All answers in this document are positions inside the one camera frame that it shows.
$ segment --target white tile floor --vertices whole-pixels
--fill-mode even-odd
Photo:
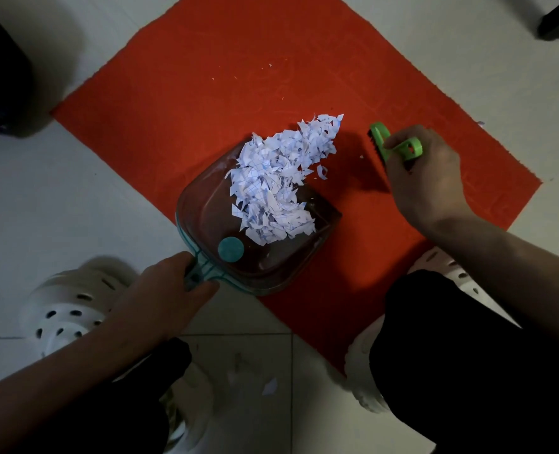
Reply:
[[[0,0],[0,22],[35,64],[43,114],[176,1]],[[559,0],[345,1],[541,177],[511,230],[559,254],[559,41],[536,41],[526,27]],[[60,125],[0,138],[0,378],[36,359],[12,338],[23,335],[26,294],[46,276],[105,256],[140,272],[184,248],[172,223]],[[432,449],[390,415],[363,411],[326,362],[252,297],[223,288],[185,333],[200,344],[194,355],[220,401],[232,398],[226,371],[236,351],[279,382],[273,397],[221,406],[201,452]],[[246,421],[258,429],[246,431]]]

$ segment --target red rug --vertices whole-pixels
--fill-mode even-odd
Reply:
[[[180,0],[54,117],[174,221],[183,188],[251,132],[344,113],[325,182],[344,217],[302,275],[261,301],[334,366],[430,247],[397,212],[366,132],[434,128],[482,217],[511,222],[541,182],[341,0]]]

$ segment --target green brush handle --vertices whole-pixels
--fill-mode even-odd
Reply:
[[[392,153],[398,153],[403,161],[409,161],[412,159],[416,159],[422,155],[422,144],[421,141],[416,138],[408,138],[403,143],[398,144],[393,149],[385,149],[384,143],[387,138],[391,136],[391,133],[387,129],[387,127],[383,123],[374,123],[370,125],[370,132],[372,133],[372,138],[374,138],[374,142],[376,143],[376,148],[378,152],[381,154],[382,159],[387,163],[389,157]]]

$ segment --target shredded paper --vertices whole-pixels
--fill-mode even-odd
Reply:
[[[313,121],[298,123],[299,130],[283,131],[265,140],[252,134],[231,175],[230,195],[235,195],[232,214],[241,218],[245,235],[259,245],[270,244],[304,232],[315,232],[315,220],[297,202],[297,187],[314,171],[309,169],[336,153],[332,143],[343,115],[321,114]],[[328,169],[319,165],[318,176],[326,179]]]

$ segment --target hand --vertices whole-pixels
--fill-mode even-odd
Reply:
[[[435,131],[412,126],[390,136],[384,146],[392,149],[411,137],[421,141],[422,156],[407,171],[401,157],[393,154],[387,161],[387,176],[399,212],[431,237],[442,222],[475,215],[462,190],[460,158]]]
[[[153,346],[179,335],[219,288],[216,280],[209,280],[185,291],[185,270],[192,261],[191,253],[181,252],[149,266],[118,299],[103,325],[142,335]]]

